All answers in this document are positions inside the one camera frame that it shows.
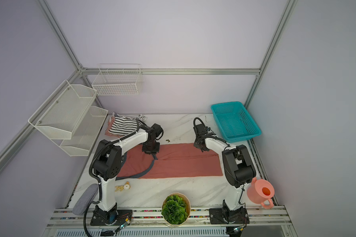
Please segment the dark red tank top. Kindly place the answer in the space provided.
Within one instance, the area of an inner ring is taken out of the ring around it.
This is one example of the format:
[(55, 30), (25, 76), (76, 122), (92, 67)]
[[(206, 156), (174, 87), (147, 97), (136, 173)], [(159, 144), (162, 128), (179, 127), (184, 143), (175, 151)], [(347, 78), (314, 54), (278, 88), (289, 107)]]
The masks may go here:
[(219, 155), (214, 151), (201, 152), (192, 143), (161, 145), (156, 159), (138, 145), (127, 152), (116, 179), (134, 178), (142, 172), (146, 174), (141, 179), (223, 175)]

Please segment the black white striped tank top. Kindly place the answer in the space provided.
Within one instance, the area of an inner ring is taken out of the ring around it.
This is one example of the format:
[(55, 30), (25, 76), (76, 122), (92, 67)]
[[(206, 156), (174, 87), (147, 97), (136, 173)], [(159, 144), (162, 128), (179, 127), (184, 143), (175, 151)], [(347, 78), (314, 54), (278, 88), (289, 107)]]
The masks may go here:
[(140, 124), (141, 121), (146, 121), (147, 117), (144, 115), (138, 115), (136, 117), (126, 117), (113, 112), (112, 117), (115, 118), (111, 131), (115, 135), (114, 137), (123, 137), (128, 135), (137, 129), (137, 121)]

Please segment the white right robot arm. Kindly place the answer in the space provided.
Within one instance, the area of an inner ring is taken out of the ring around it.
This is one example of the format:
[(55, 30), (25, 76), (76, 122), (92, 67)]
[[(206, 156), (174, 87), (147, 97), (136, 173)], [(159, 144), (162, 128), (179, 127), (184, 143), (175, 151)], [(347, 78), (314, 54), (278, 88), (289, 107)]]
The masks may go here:
[(198, 117), (193, 120), (193, 130), (194, 147), (202, 152), (214, 151), (221, 155), (224, 176), (232, 186), (222, 202), (222, 207), (209, 209), (210, 223), (249, 224), (246, 203), (242, 198), (246, 194), (245, 186), (252, 182), (257, 173), (247, 147), (227, 143)]

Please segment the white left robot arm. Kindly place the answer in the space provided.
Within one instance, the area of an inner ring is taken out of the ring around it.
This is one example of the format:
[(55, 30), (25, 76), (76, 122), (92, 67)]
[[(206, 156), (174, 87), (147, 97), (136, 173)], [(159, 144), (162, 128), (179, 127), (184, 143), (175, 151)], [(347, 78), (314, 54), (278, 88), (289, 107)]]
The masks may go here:
[[(135, 131), (117, 140), (102, 140), (99, 142), (89, 168), (89, 175), (98, 182), (98, 199), (94, 200), (94, 197), (91, 197), (83, 212), (83, 226), (85, 234), (88, 237), (91, 234), (87, 228), (86, 220), (88, 210), (92, 204), (95, 205), (93, 217), (98, 217), (106, 226), (120, 225), (114, 231), (105, 231), (106, 237), (117, 236), (121, 230), (130, 224), (133, 212), (131, 210), (127, 211), (122, 216), (118, 214), (116, 199), (108, 191), (108, 186), (111, 181), (136, 179), (148, 174), (153, 168), (155, 161), (158, 160), (156, 156), (160, 150), (158, 140), (163, 135), (164, 130), (160, 125), (155, 123), (149, 127), (143, 121), (137, 119)], [(151, 164), (146, 170), (138, 174), (118, 178), (117, 176), (121, 168), (126, 163), (127, 152), (140, 144), (142, 145), (141, 151), (153, 157)]]

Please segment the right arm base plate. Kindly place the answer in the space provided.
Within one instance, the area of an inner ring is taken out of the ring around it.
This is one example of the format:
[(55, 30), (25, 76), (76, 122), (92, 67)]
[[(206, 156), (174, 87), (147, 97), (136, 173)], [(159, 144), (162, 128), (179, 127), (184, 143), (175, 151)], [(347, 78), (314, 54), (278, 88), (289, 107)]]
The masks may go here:
[(244, 207), (237, 210), (224, 208), (209, 209), (211, 224), (249, 224), (249, 214)]

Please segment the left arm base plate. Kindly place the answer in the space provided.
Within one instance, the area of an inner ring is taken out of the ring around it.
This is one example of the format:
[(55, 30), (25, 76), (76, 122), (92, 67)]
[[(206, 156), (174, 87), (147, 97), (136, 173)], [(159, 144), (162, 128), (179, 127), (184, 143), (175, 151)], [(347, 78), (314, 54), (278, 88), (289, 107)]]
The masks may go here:
[(106, 212), (100, 208), (96, 208), (93, 212), (90, 225), (91, 226), (120, 226), (126, 222), (126, 219), (132, 218), (133, 211), (130, 209), (113, 210)]

